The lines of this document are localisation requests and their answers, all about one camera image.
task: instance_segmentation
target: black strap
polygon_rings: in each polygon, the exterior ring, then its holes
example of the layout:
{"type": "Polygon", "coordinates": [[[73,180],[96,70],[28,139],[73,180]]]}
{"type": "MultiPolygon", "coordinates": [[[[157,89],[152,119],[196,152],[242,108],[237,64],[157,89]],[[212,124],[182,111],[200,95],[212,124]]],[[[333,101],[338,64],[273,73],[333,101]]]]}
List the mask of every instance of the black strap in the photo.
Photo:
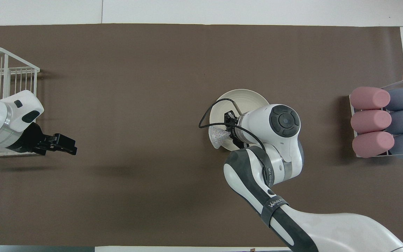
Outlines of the black strap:
{"type": "Polygon", "coordinates": [[[262,208],[261,219],[270,228],[270,219],[276,209],[288,203],[279,195],[271,197],[262,208]]]}
{"type": "Polygon", "coordinates": [[[272,187],[275,184],[275,171],[273,170],[269,156],[264,150],[257,146],[250,146],[248,149],[250,149],[261,162],[264,172],[264,181],[269,188],[272,187]]]}

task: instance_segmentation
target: brown table surface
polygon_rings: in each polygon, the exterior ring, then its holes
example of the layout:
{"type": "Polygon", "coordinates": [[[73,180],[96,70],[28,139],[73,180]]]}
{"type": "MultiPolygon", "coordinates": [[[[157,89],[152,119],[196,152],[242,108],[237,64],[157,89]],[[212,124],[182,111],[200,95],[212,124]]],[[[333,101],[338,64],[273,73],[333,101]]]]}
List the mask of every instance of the brown table surface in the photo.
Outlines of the brown table surface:
{"type": "Polygon", "coordinates": [[[400,80],[398,27],[82,24],[0,27],[42,69],[38,119],[76,156],[0,158],[0,244],[284,246],[224,180],[203,112],[246,88],[293,107],[291,207],[371,217],[403,241],[403,160],[356,158],[347,95],[400,80]]]}

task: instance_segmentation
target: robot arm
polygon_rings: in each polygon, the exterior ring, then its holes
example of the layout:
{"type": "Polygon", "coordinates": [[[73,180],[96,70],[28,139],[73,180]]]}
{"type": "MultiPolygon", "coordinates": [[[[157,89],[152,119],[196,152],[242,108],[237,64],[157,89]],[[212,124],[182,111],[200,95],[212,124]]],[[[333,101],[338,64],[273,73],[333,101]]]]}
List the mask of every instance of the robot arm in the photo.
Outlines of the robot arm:
{"type": "Polygon", "coordinates": [[[33,121],[44,111],[40,101],[24,90],[0,100],[0,148],[18,153],[63,151],[75,155],[75,141],[62,135],[43,134],[33,121]]]}
{"type": "MultiPolygon", "coordinates": [[[[267,151],[271,145],[265,144],[267,151]]],[[[231,152],[224,164],[229,186],[242,196],[293,252],[403,252],[403,243],[375,220],[358,214],[296,211],[273,193],[275,174],[267,152],[248,147],[231,152]]]]}
{"type": "MultiPolygon", "coordinates": [[[[205,116],[200,128],[222,124],[201,126],[205,116]]],[[[229,111],[223,125],[240,147],[230,153],[224,164],[229,186],[248,201],[293,252],[403,252],[403,243],[369,217],[300,212],[270,189],[299,175],[303,166],[298,142],[301,122],[292,108],[267,105],[238,118],[229,111]],[[258,142],[261,147],[248,147],[258,142]]]]}

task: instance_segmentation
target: wire basket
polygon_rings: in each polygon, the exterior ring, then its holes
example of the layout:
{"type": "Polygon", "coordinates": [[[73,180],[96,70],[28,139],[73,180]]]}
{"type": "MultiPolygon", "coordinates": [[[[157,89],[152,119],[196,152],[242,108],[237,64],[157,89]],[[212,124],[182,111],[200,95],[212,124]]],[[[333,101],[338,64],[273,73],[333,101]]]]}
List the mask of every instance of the wire basket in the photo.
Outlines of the wire basket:
{"type": "MultiPolygon", "coordinates": [[[[24,90],[29,90],[37,96],[38,72],[39,67],[0,48],[0,99],[24,90]]],[[[20,154],[22,153],[0,148],[0,156],[20,154]]]]}

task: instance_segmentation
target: pink cylinder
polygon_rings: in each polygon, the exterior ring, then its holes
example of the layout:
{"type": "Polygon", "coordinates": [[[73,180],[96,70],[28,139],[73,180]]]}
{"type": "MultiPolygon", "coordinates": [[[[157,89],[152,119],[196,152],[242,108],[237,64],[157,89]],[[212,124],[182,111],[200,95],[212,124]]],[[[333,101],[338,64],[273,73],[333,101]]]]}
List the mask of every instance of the pink cylinder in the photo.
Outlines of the pink cylinder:
{"type": "Polygon", "coordinates": [[[377,110],[390,102],[390,94],[380,88],[361,86],[352,91],[351,105],[358,110],[377,110]]]}
{"type": "Polygon", "coordinates": [[[352,149],[362,158],[377,156],[391,149],[395,144],[393,135],[385,131],[369,132],[356,136],[352,149]]]}
{"type": "Polygon", "coordinates": [[[359,134],[381,131],[390,124],[391,116],[383,110],[363,110],[355,112],[351,118],[351,126],[359,134]]]}

